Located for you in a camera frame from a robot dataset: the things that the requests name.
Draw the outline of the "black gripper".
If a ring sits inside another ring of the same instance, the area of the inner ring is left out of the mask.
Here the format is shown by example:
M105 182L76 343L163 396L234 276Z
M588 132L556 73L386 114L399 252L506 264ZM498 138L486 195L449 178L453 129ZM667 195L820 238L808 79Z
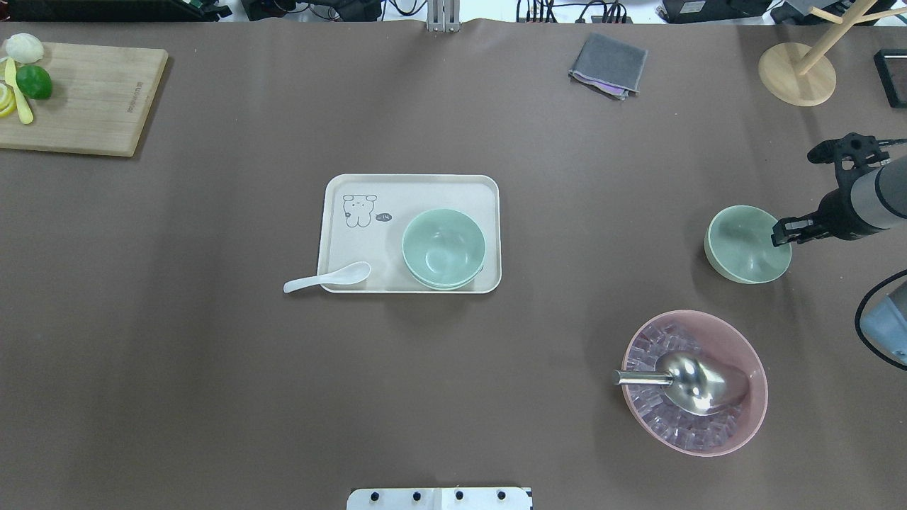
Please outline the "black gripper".
M879 140L848 133L822 141L807 154L812 164L835 165L838 187L803 217L782 217L773 226L774 247L835 237L856 241L905 224L905 158L890 159L886 148L905 139Z

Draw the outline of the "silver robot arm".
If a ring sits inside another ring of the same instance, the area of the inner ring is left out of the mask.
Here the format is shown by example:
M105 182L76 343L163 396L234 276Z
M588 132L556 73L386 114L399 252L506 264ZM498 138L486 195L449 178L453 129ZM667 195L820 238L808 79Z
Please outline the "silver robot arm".
M836 187L819 201L814 212L783 217L774 224L771 242L780 247L819 239L864 241L872 235L896 232L895 241L864 249L868 266L894 270L864 294L853 316L857 338L882 361L905 370L905 157L888 149L904 139L880 140L849 133L823 141L807 155L812 164L832 164Z

